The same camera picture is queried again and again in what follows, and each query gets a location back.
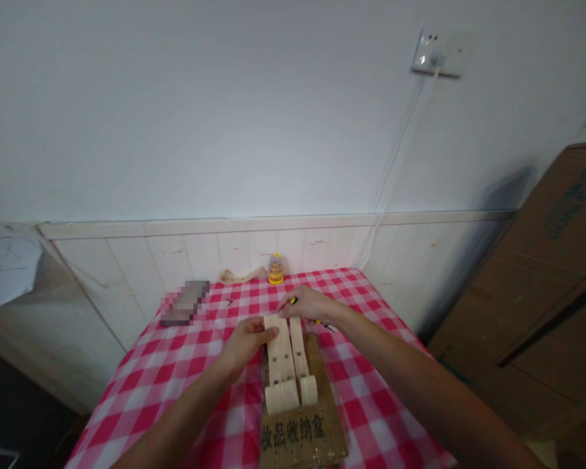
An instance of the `wall outlet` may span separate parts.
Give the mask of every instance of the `wall outlet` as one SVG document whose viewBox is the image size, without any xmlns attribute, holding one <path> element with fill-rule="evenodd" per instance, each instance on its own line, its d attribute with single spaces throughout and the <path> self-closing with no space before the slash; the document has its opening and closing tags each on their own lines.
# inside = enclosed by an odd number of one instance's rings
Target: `wall outlet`
<svg viewBox="0 0 586 469">
<path fill-rule="evenodd" d="M 424 27 L 410 68 L 434 74 L 440 66 L 439 75 L 459 78 L 467 69 L 475 43 L 475 35 L 468 31 Z"/>
</svg>

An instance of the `cardboard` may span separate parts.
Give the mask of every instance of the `cardboard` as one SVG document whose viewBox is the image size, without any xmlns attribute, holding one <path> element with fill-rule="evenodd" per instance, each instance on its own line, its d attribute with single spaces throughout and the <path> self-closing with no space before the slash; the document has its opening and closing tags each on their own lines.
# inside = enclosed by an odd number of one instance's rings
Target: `cardboard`
<svg viewBox="0 0 586 469">
<path fill-rule="evenodd" d="M 575 403 L 513 366 L 491 367 L 471 389 L 517 433 L 525 434 Z"/>
<path fill-rule="evenodd" d="M 586 403 L 586 144 L 554 161 L 428 348 L 521 432 Z"/>
<path fill-rule="evenodd" d="M 306 334 L 303 338 L 308 368 L 317 381 L 318 402 L 276 415 L 269 415 L 263 403 L 260 469 L 334 466 L 348 455 L 317 337 Z M 263 387 L 269 382 L 269 367 L 264 362 Z"/>
<path fill-rule="evenodd" d="M 523 253 L 586 272 L 586 143 L 558 156 L 495 252 Z"/>
<path fill-rule="evenodd" d="M 578 403 L 586 403 L 586 306 L 512 364 Z"/>
</svg>

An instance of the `hand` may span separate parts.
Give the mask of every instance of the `hand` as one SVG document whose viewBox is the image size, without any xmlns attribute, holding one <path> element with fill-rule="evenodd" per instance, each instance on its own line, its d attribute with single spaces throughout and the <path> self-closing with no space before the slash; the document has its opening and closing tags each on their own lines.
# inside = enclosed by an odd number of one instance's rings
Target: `hand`
<svg viewBox="0 0 586 469">
<path fill-rule="evenodd" d="M 261 316 L 239 322 L 217 357 L 217 363 L 222 366 L 224 373 L 230 376 L 230 384 L 240 378 L 244 368 L 258 352 L 258 348 L 277 335 L 277 327 L 265 330 Z"/>
<path fill-rule="evenodd" d="M 293 298 L 298 299 L 294 305 L 291 304 Z M 334 324 L 336 315 L 344 308 L 347 307 L 319 293 L 317 290 L 302 285 L 283 296 L 277 311 L 280 317 L 304 316 L 330 325 Z"/>
</svg>

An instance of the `table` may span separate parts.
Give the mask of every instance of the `table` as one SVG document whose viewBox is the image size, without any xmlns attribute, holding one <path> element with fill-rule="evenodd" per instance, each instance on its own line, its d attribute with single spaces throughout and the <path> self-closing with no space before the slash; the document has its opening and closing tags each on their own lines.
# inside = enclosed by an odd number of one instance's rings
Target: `table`
<svg viewBox="0 0 586 469">
<path fill-rule="evenodd" d="M 364 274 L 353 268 L 290 276 L 280 285 L 254 279 L 211 284 L 203 316 L 186 326 L 163 327 L 159 313 L 128 351 L 87 424 L 68 469 L 108 468 L 168 409 L 221 352 L 237 323 L 275 311 L 284 293 L 306 284 L 348 304 L 428 353 L 391 311 Z M 179 294 L 163 301 L 169 309 Z M 227 298 L 233 301 L 229 305 Z M 393 395 L 371 364 L 336 331 L 302 321 L 324 357 L 350 455 L 347 468 L 443 468 L 453 458 Z M 182 467 L 253 468 L 260 455 L 260 353 L 224 395 Z"/>
</svg>

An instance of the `brown box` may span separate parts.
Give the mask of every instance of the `brown box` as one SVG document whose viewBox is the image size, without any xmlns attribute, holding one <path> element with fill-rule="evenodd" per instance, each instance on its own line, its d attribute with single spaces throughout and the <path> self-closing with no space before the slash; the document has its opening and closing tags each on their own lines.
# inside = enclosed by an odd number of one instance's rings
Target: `brown box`
<svg viewBox="0 0 586 469">
<path fill-rule="evenodd" d="M 586 144 L 551 165 L 429 349 L 521 432 L 586 403 Z"/>
</svg>

